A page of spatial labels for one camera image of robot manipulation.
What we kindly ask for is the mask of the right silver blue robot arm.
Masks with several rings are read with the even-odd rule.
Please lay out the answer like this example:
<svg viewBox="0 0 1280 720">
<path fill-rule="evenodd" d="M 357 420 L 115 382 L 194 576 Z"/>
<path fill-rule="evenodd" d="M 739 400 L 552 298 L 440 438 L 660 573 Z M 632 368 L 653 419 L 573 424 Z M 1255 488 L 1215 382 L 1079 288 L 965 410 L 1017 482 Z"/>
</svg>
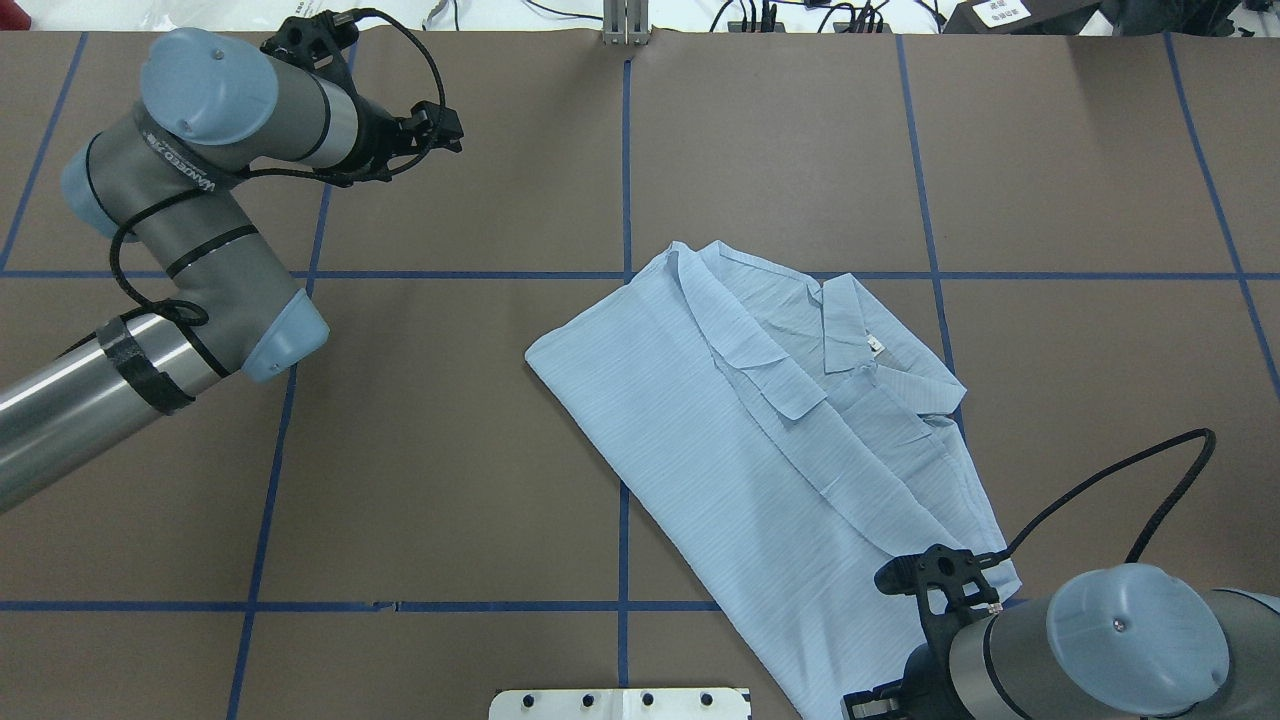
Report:
<svg viewBox="0 0 1280 720">
<path fill-rule="evenodd" d="M 1197 591 L 1148 564 L 1073 578 L 996 609 L 988 585 L 943 612 L 902 675 L 844 697 L 847 719 L 1275 719 L 1277 598 Z"/>
</svg>

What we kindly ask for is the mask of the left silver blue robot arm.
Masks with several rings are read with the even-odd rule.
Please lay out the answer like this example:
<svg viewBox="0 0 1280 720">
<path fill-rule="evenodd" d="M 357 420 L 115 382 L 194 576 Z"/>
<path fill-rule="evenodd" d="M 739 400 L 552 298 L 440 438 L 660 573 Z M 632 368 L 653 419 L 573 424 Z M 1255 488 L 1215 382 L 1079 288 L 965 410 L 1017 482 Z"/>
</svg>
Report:
<svg viewBox="0 0 1280 720">
<path fill-rule="evenodd" d="M 265 177 L 389 182 L 465 131 L 422 40 L 436 96 L 398 117 L 358 92 L 357 8 L 291 17 L 261 44 L 182 27 L 140 72 L 140 100 L 64 167 L 68 208 L 108 238 L 131 309 L 3 393 L 3 510 L 242 373 L 270 380 L 330 334 L 234 197 Z"/>
</svg>

